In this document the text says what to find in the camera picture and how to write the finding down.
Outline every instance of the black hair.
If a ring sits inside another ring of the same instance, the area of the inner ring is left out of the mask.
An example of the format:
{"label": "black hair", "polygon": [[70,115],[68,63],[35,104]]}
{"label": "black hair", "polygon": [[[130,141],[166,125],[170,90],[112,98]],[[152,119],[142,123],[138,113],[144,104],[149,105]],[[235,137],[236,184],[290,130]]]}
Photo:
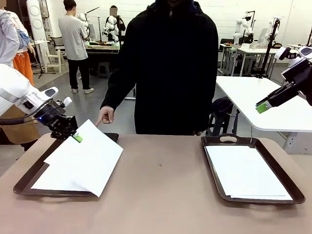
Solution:
{"label": "black hair", "polygon": [[71,11],[75,6],[77,6],[74,0],[64,0],[63,3],[66,11]]}

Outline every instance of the person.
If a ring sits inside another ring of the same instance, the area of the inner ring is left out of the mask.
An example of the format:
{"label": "person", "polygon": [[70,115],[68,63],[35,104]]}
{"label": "person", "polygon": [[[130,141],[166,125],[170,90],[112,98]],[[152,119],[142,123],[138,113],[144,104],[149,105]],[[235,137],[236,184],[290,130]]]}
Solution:
{"label": "person", "polygon": [[66,15],[58,20],[58,26],[63,37],[66,56],[68,59],[69,81],[74,94],[78,93],[77,71],[81,72],[82,88],[85,94],[94,92],[89,85],[89,63],[84,41],[88,34],[81,20],[75,17],[76,2],[64,0]]}
{"label": "person", "polygon": [[[4,10],[6,1],[0,0],[0,63],[13,67],[13,59],[17,54],[20,41],[10,14]],[[0,118],[19,118],[25,113],[13,105]],[[14,126],[1,126],[6,139],[12,143],[20,144],[27,151],[40,137],[34,123]]]}
{"label": "person", "polygon": [[156,0],[128,24],[119,59],[97,126],[113,123],[114,111],[136,85],[137,134],[200,135],[208,128],[218,34],[197,2]]}
{"label": "person", "polygon": [[[125,23],[123,22],[122,18],[118,15],[118,8],[115,6],[115,5],[112,5],[111,8],[110,8],[110,16],[114,16],[116,17],[117,19],[117,26],[118,26],[118,29],[119,29],[119,35],[118,35],[118,38],[119,38],[119,41],[122,40],[121,38],[121,32],[124,32],[126,31],[126,25]],[[111,34],[108,35],[108,40],[109,41],[113,41],[113,36]]]}
{"label": "person", "polygon": [[[17,29],[21,30],[24,34],[26,34],[26,36],[28,36],[27,30],[24,27],[24,25],[21,23],[17,14],[11,11],[8,11],[8,13],[10,14],[10,19],[12,23],[14,24],[14,26]],[[32,86],[35,86],[33,71],[31,69],[31,62],[30,62],[27,49],[29,49],[30,53],[36,56],[35,49],[31,45],[31,43],[28,43],[27,46],[24,46],[22,49],[18,50],[17,54],[15,55],[13,59],[13,66],[14,66],[14,69],[18,70],[23,76],[25,76],[29,80]]]}

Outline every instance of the white brick wall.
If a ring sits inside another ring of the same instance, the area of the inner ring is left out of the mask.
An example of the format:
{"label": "white brick wall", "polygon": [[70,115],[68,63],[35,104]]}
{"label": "white brick wall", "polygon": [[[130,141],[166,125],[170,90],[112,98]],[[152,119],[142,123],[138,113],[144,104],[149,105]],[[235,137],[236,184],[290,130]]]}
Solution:
{"label": "white brick wall", "polygon": [[[284,43],[306,43],[312,26],[311,0],[197,0],[204,13],[216,23],[221,38],[233,38],[236,20],[242,18],[246,11],[256,11],[254,32],[257,39],[263,28],[268,27],[274,16],[284,17],[276,40]],[[62,0],[47,0],[50,21],[55,37],[60,36],[58,18],[65,14]],[[89,14],[90,23],[97,25],[96,16],[101,16],[101,28],[109,16],[111,5],[118,7],[127,25],[138,13],[145,10],[153,0],[76,0],[78,13],[93,8],[98,10]]]}

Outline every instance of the black tray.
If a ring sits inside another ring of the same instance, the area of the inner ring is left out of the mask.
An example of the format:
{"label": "black tray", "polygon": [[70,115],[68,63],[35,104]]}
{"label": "black tray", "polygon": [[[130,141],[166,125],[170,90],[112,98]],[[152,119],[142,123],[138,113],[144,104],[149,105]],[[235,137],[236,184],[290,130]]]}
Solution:
{"label": "black tray", "polygon": [[[233,141],[221,141],[223,137],[234,137]],[[233,134],[224,134],[220,136],[206,136],[202,137],[201,141],[203,143],[204,148],[206,146],[216,146],[216,145],[242,145],[249,146],[251,148],[256,148],[259,153],[262,155],[265,162],[274,172],[279,181],[284,185],[285,189],[292,197],[293,201],[288,200],[261,200],[261,199],[241,199],[241,198],[231,198],[230,196],[226,196],[218,174],[214,168],[214,165],[211,161],[209,153],[205,148],[205,152],[207,155],[208,163],[211,168],[211,172],[214,177],[215,185],[220,196],[230,202],[241,202],[241,203],[250,203],[250,204],[258,204],[258,205],[278,205],[278,204],[302,204],[306,201],[302,192],[298,189],[292,179],[287,175],[287,173],[283,170],[283,168],[278,164],[278,162],[273,158],[270,152],[264,147],[260,140],[256,138],[242,138]]]}
{"label": "black tray", "polygon": [[[114,142],[117,142],[119,135],[115,133],[105,133]],[[50,148],[35,162],[35,164],[26,172],[26,174],[17,182],[13,191],[19,195],[32,195],[44,197],[86,197],[95,196],[91,192],[78,191],[56,191],[56,190],[40,190],[31,189],[39,177],[47,170],[49,164],[44,161],[46,158],[60,146],[64,141],[56,140]]]}

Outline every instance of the stack of paper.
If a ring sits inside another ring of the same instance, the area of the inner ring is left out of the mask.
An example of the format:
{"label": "stack of paper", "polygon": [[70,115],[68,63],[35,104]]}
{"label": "stack of paper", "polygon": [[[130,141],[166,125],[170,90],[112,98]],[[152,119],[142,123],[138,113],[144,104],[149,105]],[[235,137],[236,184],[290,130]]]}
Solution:
{"label": "stack of paper", "polygon": [[123,149],[90,120],[77,132],[82,142],[65,140],[44,161],[49,167],[32,189],[89,191],[100,197]]}
{"label": "stack of paper", "polygon": [[244,199],[292,200],[257,149],[207,146],[227,196]]}

